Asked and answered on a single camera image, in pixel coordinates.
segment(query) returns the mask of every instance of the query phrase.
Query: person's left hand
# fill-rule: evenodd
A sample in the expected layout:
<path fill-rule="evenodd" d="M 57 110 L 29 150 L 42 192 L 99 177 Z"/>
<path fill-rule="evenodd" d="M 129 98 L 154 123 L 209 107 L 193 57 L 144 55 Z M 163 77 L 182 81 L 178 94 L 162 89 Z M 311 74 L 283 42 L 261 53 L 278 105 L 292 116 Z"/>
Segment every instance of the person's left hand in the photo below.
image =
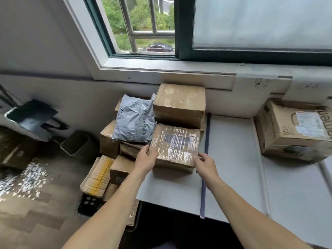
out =
<path fill-rule="evenodd" d="M 141 173 L 141 175 L 143 177 L 145 177 L 147 175 L 147 173 L 149 173 L 154 164 L 156 163 L 156 158 L 158 157 L 158 152 L 154 151 L 154 152 L 149 152 L 149 147 L 150 145 L 145 145 L 141 151 L 139 151 L 139 153 L 137 154 L 136 157 L 136 161 L 135 161 L 135 171 L 138 171 L 139 173 Z"/>

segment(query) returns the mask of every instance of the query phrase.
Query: frosted glass pane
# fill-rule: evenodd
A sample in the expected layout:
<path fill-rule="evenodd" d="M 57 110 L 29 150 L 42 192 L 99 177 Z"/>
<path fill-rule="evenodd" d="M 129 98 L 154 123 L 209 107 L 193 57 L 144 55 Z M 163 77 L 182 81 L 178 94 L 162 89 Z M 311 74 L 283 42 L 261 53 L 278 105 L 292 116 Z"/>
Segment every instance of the frosted glass pane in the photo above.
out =
<path fill-rule="evenodd" d="M 332 0 L 196 0 L 193 48 L 332 49 Z"/>

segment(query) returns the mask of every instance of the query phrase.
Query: white table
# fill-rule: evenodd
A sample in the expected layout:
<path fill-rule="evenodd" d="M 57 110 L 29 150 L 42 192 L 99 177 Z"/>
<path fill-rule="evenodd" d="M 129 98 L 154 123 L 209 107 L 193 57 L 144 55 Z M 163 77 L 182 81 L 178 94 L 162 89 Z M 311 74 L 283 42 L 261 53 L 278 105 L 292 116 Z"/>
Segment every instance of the white table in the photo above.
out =
<path fill-rule="evenodd" d="M 287 159 L 259 154 L 253 122 L 212 116 L 209 155 L 220 177 L 259 211 L 266 213 L 263 164 L 271 218 L 302 240 L 332 248 L 332 195 L 317 164 L 294 166 Z M 205 137 L 200 151 L 204 151 Z M 332 171 L 332 158 L 326 159 Z M 199 215 L 201 178 L 197 173 L 154 169 L 144 180 L 137 199 Z M 211 192 L 206 190 L 205 216 L 227 222 Z"/>

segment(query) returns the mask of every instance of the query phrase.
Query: person's right arm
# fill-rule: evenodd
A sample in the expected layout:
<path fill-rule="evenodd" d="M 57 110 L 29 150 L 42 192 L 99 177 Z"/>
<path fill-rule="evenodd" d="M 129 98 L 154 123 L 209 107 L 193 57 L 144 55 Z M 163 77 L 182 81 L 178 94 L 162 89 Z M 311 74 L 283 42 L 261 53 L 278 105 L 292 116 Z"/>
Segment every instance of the person's right arm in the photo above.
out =
<path fill-rule="evenodd" d="M 197 173 L 205 180 L 222 212 L 245 249 L 310 249 L 282 225 L 248 204 L 220 179 L 214 160 L 207 154 L 194 158 Z"/>

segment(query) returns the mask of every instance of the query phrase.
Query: person's left arm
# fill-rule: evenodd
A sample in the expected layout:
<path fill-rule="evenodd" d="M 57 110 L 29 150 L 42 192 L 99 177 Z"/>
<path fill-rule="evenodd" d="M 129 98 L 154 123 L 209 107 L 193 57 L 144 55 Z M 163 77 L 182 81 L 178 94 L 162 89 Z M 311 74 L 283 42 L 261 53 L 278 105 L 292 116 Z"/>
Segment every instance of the person's left arm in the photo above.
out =
<path fill-rule="evenodd" d="M 158 156 L 157 152 L 147 155 L 148 149 L 149 145 L 142 148 L 133 171 L 114 195 L 69 238 L 62 249 L 118 248 L 139 187 Z"/>

